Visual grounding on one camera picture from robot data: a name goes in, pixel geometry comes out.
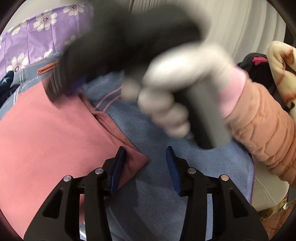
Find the metal screw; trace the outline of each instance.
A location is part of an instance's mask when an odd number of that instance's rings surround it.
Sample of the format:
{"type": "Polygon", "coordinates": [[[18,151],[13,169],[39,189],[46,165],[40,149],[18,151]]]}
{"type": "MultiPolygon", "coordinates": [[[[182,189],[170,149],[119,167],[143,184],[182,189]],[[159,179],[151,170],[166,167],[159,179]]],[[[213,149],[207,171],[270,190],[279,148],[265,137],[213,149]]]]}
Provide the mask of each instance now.
{"type": "Polygon", "coordinates": [[[222,176],[221,176],[221,179],[222,179],[222,181],[226,182],[226,181],[229,180],[229,176],[227,176],[227,175],[222,175],[222,176]]]}
{"type": "Polygon", "coordinates": [[[64,178],[63,178],[63,180],[64,180],[65,182],[69,182],[71,179],[72,179],[72,177],[69,176],[69,175],[64,176],[64,178]]]}
{"type": "Polygon", "coordinates": [[[95,171],[95,174],[102,174],[104,172],[103,168],[97,168],[95,171]]]}
{"type": "Polygon", "coordinates": [[[189,174],[195,174],[195,173],[196,173],[196,169],[193,168],[193,167],[191,167],[191,168],[189,168],[189,169],[187,170],[187,172],[188,172],[189,174]]]}

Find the blue cloth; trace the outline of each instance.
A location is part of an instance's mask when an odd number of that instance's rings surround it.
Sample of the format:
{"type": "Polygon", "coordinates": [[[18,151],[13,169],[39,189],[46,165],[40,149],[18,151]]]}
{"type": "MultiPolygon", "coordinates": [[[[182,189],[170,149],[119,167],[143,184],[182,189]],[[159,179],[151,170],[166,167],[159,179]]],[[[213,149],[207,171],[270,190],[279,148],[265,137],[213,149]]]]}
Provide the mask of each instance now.
{"type": "MultiPolygon", "coordinates": [[[[44,79],[47,74],[38,76],[37,69],[57,57],[44,59],[41,63],[26,67],[22,74],[16,74],[14,82],[22,83],[19,91],[16,91],[17,94],[44,79]]],[[[96,106],[104,96],[121,86],[123,77],[123,73],[99,77],[83,86],[84,93],[92,105],[96,106]]],[[[118,93],[103,101],[99,110],[102,111],[116,95],[118,93]]],[[[16,100],[17,96],[12,95],[5,102],[0,108],[0,119],[16,100]]],[[[250,154],[239,143],[232,141],[222,148],[201,150],[188,140],[167,137],[162,129],[156,127],[139,111],[135,103],[124,103],[120,99],[113,102],[106,112],[126,137],[150,160],[135,178],[126,183],[114,197],[106,200],[106,212],[114,241],[179,240],[187,198],[179,198],[173,190],[165,160],[165,150],[169,145],[173,147],[177,156],[186,159],[190,166],[199,169],[205,175],[229,175],[243,195],[250,200],[254,165],[250,154]]],[[[212,216],[212,203],[209,198],[207,239],[211,238],[212,216]]]]}
{"type": "Polygon", "coordinates": [[[13,71],[8,71],[2,80],[0,80],[0,107],[19,87],[19,85],[13,85],[10,87],[13,82],[14,74],[13,71]]]}

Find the gloved hand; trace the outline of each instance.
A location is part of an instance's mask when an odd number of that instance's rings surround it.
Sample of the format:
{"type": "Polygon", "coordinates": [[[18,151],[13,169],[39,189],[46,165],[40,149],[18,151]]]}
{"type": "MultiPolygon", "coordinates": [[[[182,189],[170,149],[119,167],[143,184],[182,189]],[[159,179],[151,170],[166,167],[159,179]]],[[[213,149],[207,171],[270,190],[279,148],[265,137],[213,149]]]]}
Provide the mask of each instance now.
{"type": "Polygon", "coordinates": [[[150,63],[142,88],[126,80],[121,95],[124,100],[138,98],[139,108],[156,125],[169,136],[182,138],[190,131],[188,110],[175,103],[172,93],[205,77],[213,81],[221,116],[226,118],[242,94],[247,74],[216,44],[190,43],[164,52],[150,63]]]}

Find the pink stripe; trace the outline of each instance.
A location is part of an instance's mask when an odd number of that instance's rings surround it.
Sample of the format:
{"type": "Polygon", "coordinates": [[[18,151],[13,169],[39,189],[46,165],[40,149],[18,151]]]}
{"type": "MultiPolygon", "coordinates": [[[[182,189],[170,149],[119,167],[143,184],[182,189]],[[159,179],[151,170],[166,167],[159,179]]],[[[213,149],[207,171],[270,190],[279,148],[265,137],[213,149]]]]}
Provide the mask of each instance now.
{"type": "Polygon", "coordinates": [[[114,91],[112,91],[112,92],[110,92],[109,94],[107,94],[98,104],[97,104],[97,106],[96,106],[96,109],[97,108],[99,108],[99,106],[103,103],[103,101],[105,100],[105,99],[107,99],[110,95],[112,95],[112,94],[114,94],[114,93],[116,93],[117,91],[119,91],[119,90],[121,90],[121,86],[117,89],[117,90],[114,90],[114,91]]]}
{"type": "Polygon", "coordinates": [[[109,107],[110,105],[112,105],[112,103],[113,103],[114,101],[118,100],[119,98],[120,98],[120,95],[116,96],[113,100],[110,100],[110,101],[108,102],[108,104],[105,106],[105,108],[103,109],[103,112],[105,112],[105,111],[108,109],[108,107],[109,107]]]}

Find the navy fabric with star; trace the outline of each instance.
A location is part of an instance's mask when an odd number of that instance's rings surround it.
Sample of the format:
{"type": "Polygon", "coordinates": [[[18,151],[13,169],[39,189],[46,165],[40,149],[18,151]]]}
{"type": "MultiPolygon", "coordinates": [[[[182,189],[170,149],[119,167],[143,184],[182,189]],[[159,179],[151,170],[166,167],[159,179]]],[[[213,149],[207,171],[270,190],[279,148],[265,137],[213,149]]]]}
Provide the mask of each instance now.
{"type": "Polygon", "coordinates": [[[13,82],[13,77],[15,73],[13,71],[7,72],[7,74],[0,80],[0,107],[4,104],[4,102],[8,99],[9,96],[15,92],[15,90],[19,87],[19,85],[11,84],[13,82]]]}

